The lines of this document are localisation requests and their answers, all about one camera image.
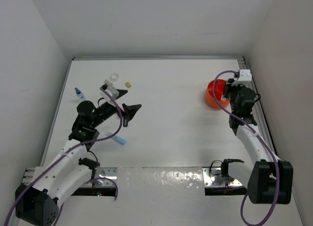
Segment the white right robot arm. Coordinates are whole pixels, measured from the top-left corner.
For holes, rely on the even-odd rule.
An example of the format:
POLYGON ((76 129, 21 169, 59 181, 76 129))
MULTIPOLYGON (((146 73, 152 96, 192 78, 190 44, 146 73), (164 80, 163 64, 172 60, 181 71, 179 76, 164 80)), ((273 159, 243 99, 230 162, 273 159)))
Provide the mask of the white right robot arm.
POLYGON ((17 218, 33 226, 54 226, 59 219, 64 202, 83 184, 94 182, 100 163, 85 155, 94 143, 100 142, 97 127, 111 116, 120 118, 118 129, 133 119, 142 105, 119 106, 117 99, 127 90, 102 86, 105 103, 96 107, 85 100, 77 106, 77 117, 63 148, 53 161, 29 184, 22 183, 15 192, 10 209, 17 218))

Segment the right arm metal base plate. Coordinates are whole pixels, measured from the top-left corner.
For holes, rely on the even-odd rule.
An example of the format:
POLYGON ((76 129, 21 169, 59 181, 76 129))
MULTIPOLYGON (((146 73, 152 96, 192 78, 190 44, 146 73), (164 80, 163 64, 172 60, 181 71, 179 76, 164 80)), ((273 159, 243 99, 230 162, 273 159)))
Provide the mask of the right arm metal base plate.
POLYGON ((243 185, 237 180, 232 178, 224 178, 220 173, 220 167, 203 167, 203 183, 205 188, 233 188, 243 187, 243 185))

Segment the clear tape roll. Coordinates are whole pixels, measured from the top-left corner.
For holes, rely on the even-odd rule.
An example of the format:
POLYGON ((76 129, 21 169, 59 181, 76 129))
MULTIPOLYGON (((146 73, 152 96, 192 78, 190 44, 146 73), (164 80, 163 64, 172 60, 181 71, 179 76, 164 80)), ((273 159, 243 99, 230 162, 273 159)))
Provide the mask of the clear tape roll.
POLYGON ((118 81, 119 80, 119 74, 118 73, 112 73, 110 75, 110 79, 114 82, 118 81))

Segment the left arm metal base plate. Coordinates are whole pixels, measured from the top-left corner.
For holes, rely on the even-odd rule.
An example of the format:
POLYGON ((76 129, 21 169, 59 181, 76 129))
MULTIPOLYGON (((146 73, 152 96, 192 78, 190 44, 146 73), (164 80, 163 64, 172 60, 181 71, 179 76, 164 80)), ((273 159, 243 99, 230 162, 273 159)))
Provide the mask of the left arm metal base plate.
POLYGON ((117 181, 117 168, 101 167, 95 172, 94 178, 97 180, 95 180, 94 182, 85 183, 81 187, 84 188, 91 188, 92 186, 97 188, 114 187, 113 182, 116 183, 117 181))

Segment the light blue highlighter pen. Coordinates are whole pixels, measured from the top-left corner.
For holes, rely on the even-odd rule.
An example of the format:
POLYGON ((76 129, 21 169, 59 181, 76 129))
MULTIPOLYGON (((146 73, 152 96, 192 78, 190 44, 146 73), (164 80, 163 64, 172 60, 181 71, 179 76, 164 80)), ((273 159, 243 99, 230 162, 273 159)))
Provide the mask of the light blue highlighter pen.
POLYGON ((117 142, 120 145, 125 145, 126 144, 126 140, 125 139, 123 139, 122 137, 117 136, 117 135, 113 136, 111 132, 106 132, 105 135, 107 137, 110 137, 110 139, 114 140, 115 142, 117 142))

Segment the blue cap spray bottle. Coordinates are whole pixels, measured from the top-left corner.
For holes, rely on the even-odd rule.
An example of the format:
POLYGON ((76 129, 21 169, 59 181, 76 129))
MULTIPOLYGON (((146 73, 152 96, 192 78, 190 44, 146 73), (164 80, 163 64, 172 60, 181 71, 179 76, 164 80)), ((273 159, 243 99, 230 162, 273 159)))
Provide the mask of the blue cap spray bottle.
POLYGON ((86 97, 84 96, 84 94, 78 89, 78 88, 74 88, 75 90, 75 94, 77 96, 77 103, 86 101, 86 97))

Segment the tan small eraser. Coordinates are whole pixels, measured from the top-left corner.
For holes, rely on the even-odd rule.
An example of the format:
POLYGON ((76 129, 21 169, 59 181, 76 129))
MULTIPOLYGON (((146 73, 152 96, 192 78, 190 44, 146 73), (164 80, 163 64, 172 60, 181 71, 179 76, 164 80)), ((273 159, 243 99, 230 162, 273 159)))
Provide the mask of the tan small eraser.
POLYGON ((126 83, 125 83, 125 86, 126 86, 127 88, 130 88, 130 87, 131 87, 131 84, 130 84, 129 82, 126 82, 126 83))

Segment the orange round divided container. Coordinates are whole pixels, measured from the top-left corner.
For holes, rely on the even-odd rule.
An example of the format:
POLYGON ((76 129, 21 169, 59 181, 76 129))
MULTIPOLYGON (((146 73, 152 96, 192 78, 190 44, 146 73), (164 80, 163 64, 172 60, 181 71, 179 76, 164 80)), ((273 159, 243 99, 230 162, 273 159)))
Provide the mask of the orange round divided container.
POLYGON ((208 84, 205 92, 205 101, 208 106, 215 109, 220 109, 220 105, 222 108, 226 108, 230 104, 229 99, 223 98, 225 82, 226 81, 224 79, 217 79, 215 84, 213 84, 213 80, 208 84))

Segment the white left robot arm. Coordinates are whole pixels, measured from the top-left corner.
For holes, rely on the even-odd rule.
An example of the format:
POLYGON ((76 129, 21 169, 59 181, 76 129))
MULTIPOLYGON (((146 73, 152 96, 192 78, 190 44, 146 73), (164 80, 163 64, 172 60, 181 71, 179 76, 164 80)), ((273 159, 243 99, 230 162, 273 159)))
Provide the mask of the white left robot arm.
POLYGON ((234 79, 211 81, 208 91, 220 108, 222 97, 230 102, 229 126, 244 145, 254 166, 249 169, 243 160, 227 158, 221 163, 221 176, 237 179, 254 204, 269 204, 273 200, 277 200, 277 204, 289 204, 293 166, 273 153, 259 133, 252 108, 260 100, 260 94, 234 82, 234 79))

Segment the pink black highlighter pen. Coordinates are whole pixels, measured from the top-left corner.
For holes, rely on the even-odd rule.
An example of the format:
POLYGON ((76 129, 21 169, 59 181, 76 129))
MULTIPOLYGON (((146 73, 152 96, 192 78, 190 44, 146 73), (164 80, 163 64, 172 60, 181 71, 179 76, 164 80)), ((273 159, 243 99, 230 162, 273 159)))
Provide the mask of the pink black highlighter pen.
POLYGON ((123 117, 123 127, 128 127, 128 120, 126 117, 123 117))

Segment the beige rectangular eraser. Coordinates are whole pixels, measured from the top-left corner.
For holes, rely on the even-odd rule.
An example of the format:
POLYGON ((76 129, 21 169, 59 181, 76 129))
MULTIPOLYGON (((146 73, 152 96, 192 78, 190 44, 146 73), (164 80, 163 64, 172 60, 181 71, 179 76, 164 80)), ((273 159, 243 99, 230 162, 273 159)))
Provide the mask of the beige rectangular eraser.
POLYGON ((112 86, 112 85, 113 85, 113 83, 112 83, 111 81, 107 80, 107 79, 104 81, 104 83, 105 83, 107 86, 112 86))

